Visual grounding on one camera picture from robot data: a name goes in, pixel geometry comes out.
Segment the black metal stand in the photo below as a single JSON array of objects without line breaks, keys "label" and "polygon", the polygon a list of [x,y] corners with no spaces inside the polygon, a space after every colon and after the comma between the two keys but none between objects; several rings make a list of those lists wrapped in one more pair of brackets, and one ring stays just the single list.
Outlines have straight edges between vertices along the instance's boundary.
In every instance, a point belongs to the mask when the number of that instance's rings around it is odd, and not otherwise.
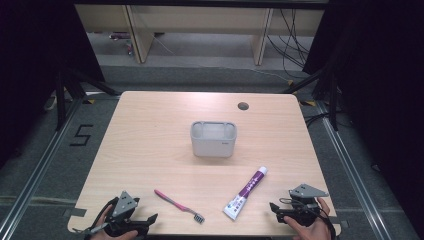
[{"label": "black metal stand", "polygon": [[91,86],[101,90],[102,92],[111,95],[119,96],[120,92],[108,87],[104,82],[96,80],[82,73],[79,70],[72,68],[62,68],[56,77],[56,100],[57,100],[57,130],[60,130],[67,119],[67,110],[65,107],[65,91],[75,100],[82,100],[87,96],[81,83],[86,82]]},{"label": "black metal stand", "polygon": [[313,90],[313,98],[318,100],[322,99],[325,95],[329,96],[329,121],[330,125],[333,127],[335,131],[338,130],[337,127],[337,79],[333,72],[329,70],[327,67],[323,67],[322,69],[316,71],[309,77],[306,77],[298,84],[295,84],[292,87],[289,87],[286,90],[283,90],[283,94],[292,94],[301,88],[311,84],[315,80],[318,81],[314,90]]}]

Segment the person's right hand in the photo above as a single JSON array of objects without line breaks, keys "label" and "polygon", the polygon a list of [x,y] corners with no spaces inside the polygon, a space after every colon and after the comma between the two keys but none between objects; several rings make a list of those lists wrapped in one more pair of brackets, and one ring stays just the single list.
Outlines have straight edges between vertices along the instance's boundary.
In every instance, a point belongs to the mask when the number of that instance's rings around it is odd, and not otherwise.
[{"label": "person's right hand", "polygon": [[284,221],[296,232],[292,240],[332,240],[331,231],[324,221],[324,218],[328,217],[330,209],[321,197],[318,197],[317,201],[322,209],[321,218],[316,218],[315,222],[309,227],[300,225],[289,216],[284,217]]}]

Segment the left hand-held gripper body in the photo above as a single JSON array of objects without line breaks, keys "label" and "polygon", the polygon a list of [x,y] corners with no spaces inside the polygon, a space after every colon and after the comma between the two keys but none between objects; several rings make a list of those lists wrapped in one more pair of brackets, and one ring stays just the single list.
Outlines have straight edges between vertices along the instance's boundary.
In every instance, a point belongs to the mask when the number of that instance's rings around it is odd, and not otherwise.
[{"label": "left hand-held gripper body", "polygon": [[117,237],[124,233],[136,230],[137,227],[143,227],[136,224],[136,221],[131,220],[131,216],[138,206],[138,198],[131,197],[126,191],[123,191],[119,198],[113,203],[113,208],[106,216],[105,232]]}]

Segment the white purple toothpaste tube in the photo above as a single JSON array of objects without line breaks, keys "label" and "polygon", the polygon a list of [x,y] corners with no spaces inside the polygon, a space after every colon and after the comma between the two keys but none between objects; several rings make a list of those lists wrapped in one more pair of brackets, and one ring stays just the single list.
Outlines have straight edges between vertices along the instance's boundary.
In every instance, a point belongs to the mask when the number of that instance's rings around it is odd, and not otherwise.
[{"label": "white purple toothpaste tube", "polygon": [[267,174],[268,169],[261,166],[255,174],[250,178],[247,184],[239,191],[239,193],[224,207],[223,212],[231,219],[236,220],[243,206],[247,202],[248,196],[253,189]]}]

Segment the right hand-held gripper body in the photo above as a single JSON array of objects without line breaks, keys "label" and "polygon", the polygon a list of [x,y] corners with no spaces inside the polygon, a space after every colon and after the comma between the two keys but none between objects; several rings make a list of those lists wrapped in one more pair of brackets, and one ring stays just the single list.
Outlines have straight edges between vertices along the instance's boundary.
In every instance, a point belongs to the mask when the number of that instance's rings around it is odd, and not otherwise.
[{"label": "right hand-held gripper body", "polygon": [[320,216],[321,207],[317,202],[318,197],[328,197],[329,194],[308,184],[300,184],[288,191],[289,198],[280,198],[283,204],[290,205],[290,209],[282,209],[282,213],[297,221],[300,225],[308,227]]}]

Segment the black curtain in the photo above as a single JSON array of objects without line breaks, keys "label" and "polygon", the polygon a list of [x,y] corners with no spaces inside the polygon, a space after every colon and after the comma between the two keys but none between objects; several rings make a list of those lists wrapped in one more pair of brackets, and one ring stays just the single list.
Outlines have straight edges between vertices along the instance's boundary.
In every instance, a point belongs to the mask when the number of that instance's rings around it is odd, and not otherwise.
[{"label": "black curtain", "polygon": [[0,0],[0,168],[66,70],[104,79],[74,0]]},{"label": "black curtain", "polygon": [[321,69],[344,32],[335,71],[348,113],[424,240],[424,0],[325,0],[304,71]]}]

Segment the small colourful clutter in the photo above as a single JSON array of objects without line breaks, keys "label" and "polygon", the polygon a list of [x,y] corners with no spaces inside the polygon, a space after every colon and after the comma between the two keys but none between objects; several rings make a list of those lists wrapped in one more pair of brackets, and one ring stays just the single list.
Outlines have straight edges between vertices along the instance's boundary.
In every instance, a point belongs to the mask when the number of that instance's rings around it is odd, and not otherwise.
[{"label": "small colourful clutter", "polygon": [[131,41],[131,36],[128,32],[112,32],[109,35],[109,38],[114,41],[123,40],[125,42],[127,53],[132,56],[133,55],[133,45]]}]

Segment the grey plastic holder box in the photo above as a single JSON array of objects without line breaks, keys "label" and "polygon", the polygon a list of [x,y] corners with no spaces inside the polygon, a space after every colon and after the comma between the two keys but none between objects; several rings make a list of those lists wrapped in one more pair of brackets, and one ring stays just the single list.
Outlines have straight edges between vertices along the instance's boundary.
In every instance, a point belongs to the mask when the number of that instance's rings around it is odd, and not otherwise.
[{"label": "grey plastic holder box", "polygon": [[190,137],[195,156],[228,158],[234,152],[237,127],[231,122],[196,121]]}]

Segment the aluminium floor rail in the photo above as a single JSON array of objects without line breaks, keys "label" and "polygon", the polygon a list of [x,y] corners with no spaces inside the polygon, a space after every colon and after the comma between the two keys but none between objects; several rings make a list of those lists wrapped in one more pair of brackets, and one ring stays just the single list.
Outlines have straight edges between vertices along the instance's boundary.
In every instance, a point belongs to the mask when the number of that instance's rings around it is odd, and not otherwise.
[{"label": "aluminium floor rail", "polygon": [[65,114],[64,123],[54,132],[53,137],[51,138],[46,150],[43,152],[41,159],[24,185],[22,191],[14,200],[5,219],[0,224],[0,240],[10,240],[12,237],[81,104],[82,100],[74,100],[70,104],[69,109]]},{"label": "aluminium floor rail", "polygon": [[356,166],[354,165],[354,162],[343,140],[341,139],[338,130],[336,129],[337,124],[332,123],[330,121],[330,117],[325,117],[323,119],[323,124],[377,240],[393,240],[382,215],[377,209],[375,202],[360,177],[359,172],[356,169]]}]

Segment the beige wooden shelf unit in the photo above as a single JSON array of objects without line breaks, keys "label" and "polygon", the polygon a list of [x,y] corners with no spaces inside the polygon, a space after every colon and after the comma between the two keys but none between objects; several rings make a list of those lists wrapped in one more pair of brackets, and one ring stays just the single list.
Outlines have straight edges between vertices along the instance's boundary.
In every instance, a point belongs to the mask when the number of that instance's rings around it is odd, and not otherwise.
[{"label": "beige wooden shelf unit", "polygon": [[147,60],[154,34],[172,32],[249,35],[254,63],[260,65],[267,36],[313,37],[323,16],[321,10],[277,8],[105,4],[77,4],[75,8],[88,32],[127,32],[139,63]]}]

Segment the person's left hand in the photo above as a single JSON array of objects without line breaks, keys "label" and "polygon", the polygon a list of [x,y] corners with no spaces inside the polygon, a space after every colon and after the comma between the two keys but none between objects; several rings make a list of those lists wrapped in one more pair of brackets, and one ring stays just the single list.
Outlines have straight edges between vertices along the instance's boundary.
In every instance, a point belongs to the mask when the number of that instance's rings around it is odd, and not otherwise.
[{"label": "person's left hand", "polygon": [[[106,219],[107,214],[113,208],[112,205],[108,205],[107,208],[100,215],[99,220],[96,223],[96,227],[100,227]],[[124,233],[117,237],[108,235],[103,229],[97,231],[95,234],[90,236],[89,240],[134,240],[137,237],[138,232],[136,230]]]}]

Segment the pink toothbrush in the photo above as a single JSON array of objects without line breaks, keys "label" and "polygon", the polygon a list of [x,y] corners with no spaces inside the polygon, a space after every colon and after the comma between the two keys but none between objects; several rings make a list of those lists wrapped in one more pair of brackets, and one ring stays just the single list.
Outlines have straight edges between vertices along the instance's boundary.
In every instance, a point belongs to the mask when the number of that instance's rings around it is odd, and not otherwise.
[{"label": "pink toothbrush", "polygon": [[201,214],[199,214],[198,212],[196,212],[196,211],[194,211],[194,210],[192,210],[192,209],[190,209],[190,208],[188,208],[188,207],[186,207],[186,206],[184,206],[184,205],[182,205],[180,203],[177,203],[176,201],[172,200],[170,197],[166,196],[164,193],[162,193],[161,191],[159,191],[157,189],[154,190],[154,193],[157,196],[159,196],[161,199],[167,201],[168,203],[170,203],[173,206],[175,206],[176,208],[178,208],[179,210],[181,210],[183,212],[189,212],[189,213],[191,213],[193,215],[193,217],[194,217],[194,220],[196,222],[198,222],[199,224],[203,224],[204,223],[205,218]]}]

